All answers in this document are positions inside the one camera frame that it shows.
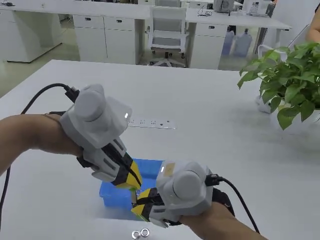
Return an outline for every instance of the white chair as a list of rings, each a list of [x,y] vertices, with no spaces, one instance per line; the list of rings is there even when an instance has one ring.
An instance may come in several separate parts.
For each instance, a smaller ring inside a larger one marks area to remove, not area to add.
[[[154,5],[159,7],[180,8],[181,2],[180,0],[155,0]]]
[[[306,42],[306,38],[307,38],[307,34],[309,32],[309,29],[310,29],[310,24],[305,26],[304,29],[298,34],[298,36],[296,36],[291,42],[290,44],[288,45],[288,48],[290,49],[293,49],[295,45],[298,45],[298,44],[303,44]],[[267,46],[267,45],[260,45],[258,47],[258,57],[259,59],[261,59],[264,55],[265,52],[269,51],[269,50],[272,50],[273,48],[270,47],[270,46]],[[280,59],[281,61],[285,61],[287,60],[287,54],[283,51],[279,51],[279,50],[276,50],[277,53],[280,54]]]
[[[186,67],[184,63],[169,59],[169,51],[179,50],[181,58],[185,58],[187,36],[186,8],[182,7],[150,7],[150,28],[148,31],[148,47],[155,51],[164,50],[165,57],[152,59],[153,66],[176,64]]]

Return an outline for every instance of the sticker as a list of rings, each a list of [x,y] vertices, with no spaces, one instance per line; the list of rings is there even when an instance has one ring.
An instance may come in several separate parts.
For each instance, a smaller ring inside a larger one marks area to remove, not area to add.
[[[174,170],[175,170],[175,163],[168,163],[166,166],[165,166],[165,169],[164,169],[164,173],[163,173],[163,176],[165,177],[171,177],[173,174],[174,174]]]

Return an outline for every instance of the forearm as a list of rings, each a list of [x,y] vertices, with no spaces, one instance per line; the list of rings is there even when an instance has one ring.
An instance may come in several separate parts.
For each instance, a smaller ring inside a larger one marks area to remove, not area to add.
[[[59,119],[54,114],[25,114],[0,120],[0,176],[29,149],[81,156],[81,148],[68,138]]]
[[[266,240],[237,219],[212,219],[207,223],[204,240]]]
[[[20,154],[33,147],[33,120],[29,115],[0,120],[0,176]]]
[[[181,222],[203,240],[266,240],[217,202],[213,202],[211,209],[200,216],[183,216]]]

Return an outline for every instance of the power outlet strip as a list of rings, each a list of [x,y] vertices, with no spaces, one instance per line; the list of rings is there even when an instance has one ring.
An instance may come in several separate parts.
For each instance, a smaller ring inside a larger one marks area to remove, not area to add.
[[[171,120],[144,117],[131,117],[128,126],[150,129],[176,129],[175,123]]]

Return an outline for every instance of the metal ring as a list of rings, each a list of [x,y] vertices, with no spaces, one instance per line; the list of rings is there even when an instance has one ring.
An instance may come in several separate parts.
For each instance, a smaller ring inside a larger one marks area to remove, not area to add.
[[[148,228],[143,228],[141,230],[140,234],[141,234],[142,237],[146,238],[146,237],[148,237],[150,235],[150,231],[149,231]]]
[[[140,236],[141,236],[141,233],[140,233],[139,231],[133,231],[133,232],[132,232],[132,238],[133,238],[134,240],[139,239]]]

